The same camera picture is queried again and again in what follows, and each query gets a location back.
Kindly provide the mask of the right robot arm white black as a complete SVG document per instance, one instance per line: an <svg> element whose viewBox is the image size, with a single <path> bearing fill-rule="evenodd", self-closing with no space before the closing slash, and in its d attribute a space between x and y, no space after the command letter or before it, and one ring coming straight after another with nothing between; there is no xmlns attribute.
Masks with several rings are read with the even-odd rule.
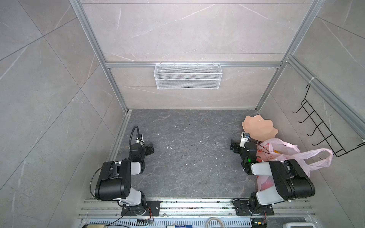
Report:
<svg viewBox="0 0 365 228"><path fill-rule="evenodd" d="M253 192L245 208L237 203L235 207L253 215L272 215L269 209L273 204L315 195L314 184L296 160L259 162L256 145L250 140L231 140L230 150L240 155L243 171L247 175L272 178L273 186Z"/></svg>

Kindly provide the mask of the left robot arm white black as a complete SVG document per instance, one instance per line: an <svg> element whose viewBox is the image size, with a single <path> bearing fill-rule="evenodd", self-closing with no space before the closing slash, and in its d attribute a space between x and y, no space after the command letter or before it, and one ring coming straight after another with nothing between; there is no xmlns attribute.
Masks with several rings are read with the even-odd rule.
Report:
<svg viewBox="0 0 365 228"><path fill-rule="evenodd" d="M124 210L137 216L152 213L145 194L132 187L131 177L144 172L145 158L153 153L153 144L146 145L139 127L135 125L128 141L128 157L103 163L91 177L91 196L100 201L116 201Z"/></svg>

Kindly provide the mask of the pink scalloped plate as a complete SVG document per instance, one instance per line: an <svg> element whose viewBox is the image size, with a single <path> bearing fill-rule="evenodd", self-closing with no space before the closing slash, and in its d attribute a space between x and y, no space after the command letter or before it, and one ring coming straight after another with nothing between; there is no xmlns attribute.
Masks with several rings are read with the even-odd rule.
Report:
<svg viewBox="0 0 365 228"><path fill-rule="evenodd" d="M274 128L273 122L269 119L263 119L261 115L254 117L246 116L242 122L244 132L250 134L250 137L257 141L266 141L278 134L278 129Z"/></svg>

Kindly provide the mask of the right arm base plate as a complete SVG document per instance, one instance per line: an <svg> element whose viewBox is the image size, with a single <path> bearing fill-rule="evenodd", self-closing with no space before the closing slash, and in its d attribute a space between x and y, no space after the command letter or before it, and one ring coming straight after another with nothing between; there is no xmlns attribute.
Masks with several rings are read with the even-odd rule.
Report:
<svg viewBox="0 0 365 228"><path fill-rule="evenodd" d="M232 204L237 216L273 216L274 211L271 205L262 206L251 200L234 198Z"/></svg>

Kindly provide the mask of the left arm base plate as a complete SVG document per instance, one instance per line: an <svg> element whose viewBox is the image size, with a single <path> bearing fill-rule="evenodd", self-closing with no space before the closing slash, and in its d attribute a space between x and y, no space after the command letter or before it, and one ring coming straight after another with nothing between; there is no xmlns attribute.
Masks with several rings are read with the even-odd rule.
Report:
<svg viewBox="0 0 365 228"><path fill-rule="evenodd" d="M137 206L122 207L121 216L158 216L160 212L161 201L148 200Z"/></svg>

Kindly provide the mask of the pink plastic bag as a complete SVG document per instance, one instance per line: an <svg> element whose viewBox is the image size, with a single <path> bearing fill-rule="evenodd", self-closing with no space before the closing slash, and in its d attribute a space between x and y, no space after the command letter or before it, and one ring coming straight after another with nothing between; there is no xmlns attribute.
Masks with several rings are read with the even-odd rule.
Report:
<svg viewBox="0 0 365 228"><path fill-rule="evenodd" d="M319 155L321 152L328 154L325 159L311 164L306 163L306 160ZM310 176L311 171L328 168L331 165L333 152L327 148L301 152L297 145L284 142L281 139L273 138L257 145L257 157L259 162L283 162L285 160L294 159L298 162L305 174Z"/></svg>

